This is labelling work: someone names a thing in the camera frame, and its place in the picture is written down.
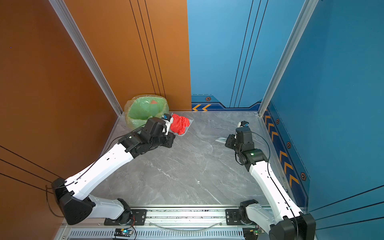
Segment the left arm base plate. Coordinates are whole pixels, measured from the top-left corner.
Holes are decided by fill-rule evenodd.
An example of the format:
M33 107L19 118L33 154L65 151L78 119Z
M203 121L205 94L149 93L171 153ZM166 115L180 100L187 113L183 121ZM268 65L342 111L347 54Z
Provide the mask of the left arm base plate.
M104 221L105 226L143 226L147 217L146 209L131 210L130 213L127 211L123 212L123 216L117 220L106 218Z

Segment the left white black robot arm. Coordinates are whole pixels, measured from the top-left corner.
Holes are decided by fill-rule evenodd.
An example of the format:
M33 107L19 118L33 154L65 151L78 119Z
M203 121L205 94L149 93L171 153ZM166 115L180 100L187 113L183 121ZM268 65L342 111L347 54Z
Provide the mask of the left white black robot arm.
M158 147L171 148L175 135L170 128L173 117L153 117L119 138L118 142L98 160L79 173L52 182L52 191L68 225L85 219L106 219L118 225L131 225L133 212L121 198L109 200L92 196L91 192L120 167Z

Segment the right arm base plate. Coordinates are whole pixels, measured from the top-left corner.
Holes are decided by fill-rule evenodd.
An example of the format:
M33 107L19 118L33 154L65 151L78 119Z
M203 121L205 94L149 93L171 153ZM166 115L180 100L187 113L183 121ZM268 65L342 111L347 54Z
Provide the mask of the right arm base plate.
M226 209L226 223L228 226L242 225L253 226L267 223L267 218L261 215L259 211L251 210L248 212L246 209Z

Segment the grey-blue hand brush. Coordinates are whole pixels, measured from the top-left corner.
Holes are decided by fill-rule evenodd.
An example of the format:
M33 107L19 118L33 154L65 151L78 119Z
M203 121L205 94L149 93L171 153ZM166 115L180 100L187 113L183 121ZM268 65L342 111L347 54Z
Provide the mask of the grey-blue hand brush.
M218 143L225 144L227 142L227 138L218 138L215 141L218 142Z

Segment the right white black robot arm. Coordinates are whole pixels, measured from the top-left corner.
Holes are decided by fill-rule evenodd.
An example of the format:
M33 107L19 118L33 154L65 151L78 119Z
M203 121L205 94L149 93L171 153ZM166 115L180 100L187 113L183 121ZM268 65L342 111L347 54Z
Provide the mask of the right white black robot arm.
M269 157L255 147L248 123L243 122L236 128L236 133L228 136L225 146L234 150L236 161L257 181L271 207L268 212L255 200L242 202L239 207L242 222L257 224L271 240L315 239L315 219L311 214L303 213L280 184Z

